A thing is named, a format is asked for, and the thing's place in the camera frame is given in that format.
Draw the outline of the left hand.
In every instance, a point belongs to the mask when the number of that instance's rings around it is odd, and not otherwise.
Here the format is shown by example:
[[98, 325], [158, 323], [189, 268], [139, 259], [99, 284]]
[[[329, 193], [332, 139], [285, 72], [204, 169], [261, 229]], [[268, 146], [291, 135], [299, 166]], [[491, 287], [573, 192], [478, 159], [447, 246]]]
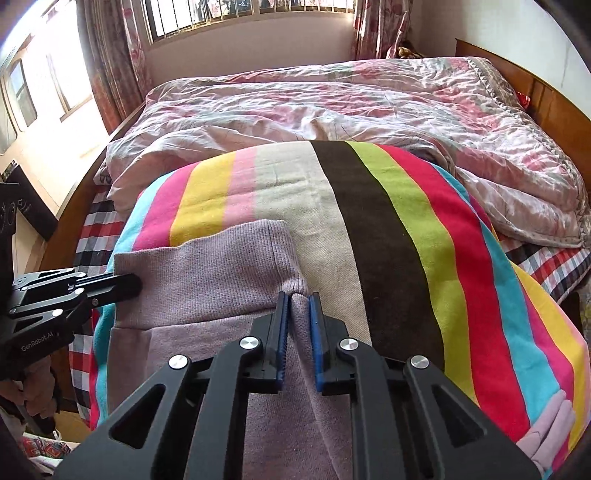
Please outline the left hand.
[[57, 412], [54, 399], [55, 378], [51, 358], [46, 356], [25, 369], [22, 385], [14, 380], [0, 382], [1, 397], [15, 405], [24, 405], [29, 415], [52, 417]]

